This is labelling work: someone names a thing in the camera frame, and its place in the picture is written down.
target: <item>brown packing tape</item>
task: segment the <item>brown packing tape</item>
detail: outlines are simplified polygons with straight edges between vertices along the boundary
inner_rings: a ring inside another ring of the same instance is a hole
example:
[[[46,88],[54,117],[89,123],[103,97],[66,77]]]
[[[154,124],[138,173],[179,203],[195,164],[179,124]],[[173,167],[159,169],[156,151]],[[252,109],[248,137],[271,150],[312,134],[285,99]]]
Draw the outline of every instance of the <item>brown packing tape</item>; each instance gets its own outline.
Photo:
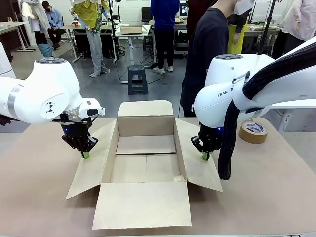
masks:
[[[267,135],[268,131],[262,124],[249,120],[241,124],[239,131],[239,137],[252,144],[264,143]]]

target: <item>white face mask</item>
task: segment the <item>white face mask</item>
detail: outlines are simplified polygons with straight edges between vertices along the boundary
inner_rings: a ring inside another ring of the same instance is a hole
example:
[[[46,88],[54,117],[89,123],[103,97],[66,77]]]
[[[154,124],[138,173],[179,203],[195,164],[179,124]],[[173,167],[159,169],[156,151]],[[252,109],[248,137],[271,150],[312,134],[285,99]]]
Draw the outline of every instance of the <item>white face mask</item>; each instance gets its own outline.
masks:
[[[255,3],[255,0],[236,0],[237,3],[234,8],[234,14],[243,15],[246,11],[250,10]]]

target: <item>white sneaker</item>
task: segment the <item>white sneaker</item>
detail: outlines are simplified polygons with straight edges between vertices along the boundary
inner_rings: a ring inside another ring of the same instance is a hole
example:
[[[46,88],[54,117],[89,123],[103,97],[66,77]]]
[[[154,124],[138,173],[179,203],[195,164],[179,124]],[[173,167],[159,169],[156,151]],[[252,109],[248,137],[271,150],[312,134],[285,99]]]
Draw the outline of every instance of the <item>white sneaker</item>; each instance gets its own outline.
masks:
[[[156,68],[153,68],[153,72],[154,73],[159,73],[159,74],[165,74],[165,71],[163,68],[159,68],[159,67],[156,67]]]

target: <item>yellow pants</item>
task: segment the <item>yellow pants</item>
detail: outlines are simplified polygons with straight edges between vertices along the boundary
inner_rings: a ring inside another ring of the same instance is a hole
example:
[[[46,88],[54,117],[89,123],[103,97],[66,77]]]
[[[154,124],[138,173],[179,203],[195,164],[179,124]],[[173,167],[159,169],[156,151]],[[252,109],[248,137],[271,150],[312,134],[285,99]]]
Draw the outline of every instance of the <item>yellow pants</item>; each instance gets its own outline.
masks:
[[[245,36],[245,31],[248,29],[248,23],[243,26],[243,29],[239,36],[238,44],[233,44],[233,37],[235,34],[236,25],[229,25],[229,42],[228,42],[228,53],[240,54],[242,51],[243,37]]]

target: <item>gray pants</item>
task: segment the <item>gray pants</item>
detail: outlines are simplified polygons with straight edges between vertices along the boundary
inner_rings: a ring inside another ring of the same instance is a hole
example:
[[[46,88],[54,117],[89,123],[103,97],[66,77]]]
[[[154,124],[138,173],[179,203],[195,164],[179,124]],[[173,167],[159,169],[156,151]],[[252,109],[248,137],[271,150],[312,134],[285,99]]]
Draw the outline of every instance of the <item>gray pants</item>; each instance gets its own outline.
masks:
[[[98,76],[101,74],[101,72],[106,72],[108,70],[103,62],[101,36],[100,33],[91,33],[88,30],[86,32],[90,44],[91,58],[94,66],[94,71],[91,76]]]

